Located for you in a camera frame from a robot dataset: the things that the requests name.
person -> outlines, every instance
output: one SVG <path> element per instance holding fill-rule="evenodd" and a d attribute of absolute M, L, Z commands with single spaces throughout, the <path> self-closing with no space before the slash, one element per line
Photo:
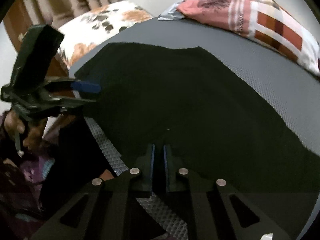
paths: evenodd
<path fill-rule="evenodd" d="M 64 191 L 57 185 L 62 184 L 66 174 L 65 169 L 61 168 L 63 164 L 55 160 L 61 152 L 59 133 L 54 132 L 51 138 L 44 140 L 46 124 L 47 118 L 25 127 L 14 110 L 0 116 L 0 229 L 5 239 L 24 240 L 31 237 L 77 190 L 71 189 L 68 197 L 61 197 L 61 194 L 57 197 Z M 24 155 L 20 157 L 15 148 L 14 135 L 16 131 L 24 133 L 25 129 L 28 129 L 28 135 L 23 140 Z M 96 178 L 89 167 L 87 172 L 84 179 L 77 176 L 78 171 L 74 171 L 75 177 L 79 177 L 79 186 Z M 100 178 L 104 180 L 113 177 L 108 169 L 100 173 Z"/>

round metal rivet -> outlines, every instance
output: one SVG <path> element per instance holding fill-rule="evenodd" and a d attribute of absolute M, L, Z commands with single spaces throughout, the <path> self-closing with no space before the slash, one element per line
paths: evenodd
<path fill-rule="evenodd" d="M 99 185 L 101 185 L 101 183 L 102 183 L 102 179 L 100 179 L 100 178 L 96 178 L 96 179 L 92 180 L 92 185 L 94 185 L 94 186 L 99 186 Z"/>
<path fill-rule="evenodd" d="M 218 179 L 217 180 L 217 185 L 218 186 L 225 186 L 227 182 L 224 179 Z"/>
<path fill-rule="evenodd" d="M 138 169 L 138 168 L 132 168 L 131 170 L 130 170 L 130 173 L 131 174 L 138 174 L 140 172 L 140 170 Z"/>
<path fill-rule="evenodd" d="M 189 171 L 188 171 L 188 169 L 186 169 L 186 168 L 181 168 L 181 169 L 179 169 L 179 173 L 180 173 L 181 175 L 187 175 L 187 174 L 189 173 Z"/>

floral pillow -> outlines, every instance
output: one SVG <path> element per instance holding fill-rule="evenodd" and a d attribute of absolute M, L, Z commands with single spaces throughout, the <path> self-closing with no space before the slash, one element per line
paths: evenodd
<path fill-rule="evenodd" d="M 65 35 L 58 53 L 68 68 L 97 45 L 120 31 L 151 19 L 140 6 L 129 1 L 112 3 L 69 21 L 59 28 Z"/>

gray bedsheet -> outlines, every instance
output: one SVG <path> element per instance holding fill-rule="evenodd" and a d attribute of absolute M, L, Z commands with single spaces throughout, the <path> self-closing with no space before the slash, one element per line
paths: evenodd
<path fill-rule="evenodd" d="M 120 32 L 90 51 L 72 66 L 70 76 L 74 76 L 85 62 L 111 42 L 138 42 L 172 49 L 200 46 L 206 49 L 273 106 L 306 148 L 320 155 L 320 83 L 285 57 L 236 34 L 191 20 L 157 21 L 154 18 Z M 319 210 L 318 199 L 298 239 Z"/>

mattress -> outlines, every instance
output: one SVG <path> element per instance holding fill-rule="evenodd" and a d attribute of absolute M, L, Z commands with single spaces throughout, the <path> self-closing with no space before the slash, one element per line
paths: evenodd
<path fill-rule="evenodd" d="M 212 53 L 263 97 L 299 137 L 303 145 L 320 155 L 320 83 L 310 73 L 285 57 L 233 33 L 191 20 L 137 24 L 90 51 L 69 70 L 74 76 L 88 60 L 112 42 L 137 42 L 167 48 L 200 46 Z M 297 239 L 300 239 L 320 210 L 320 198 Z"/>

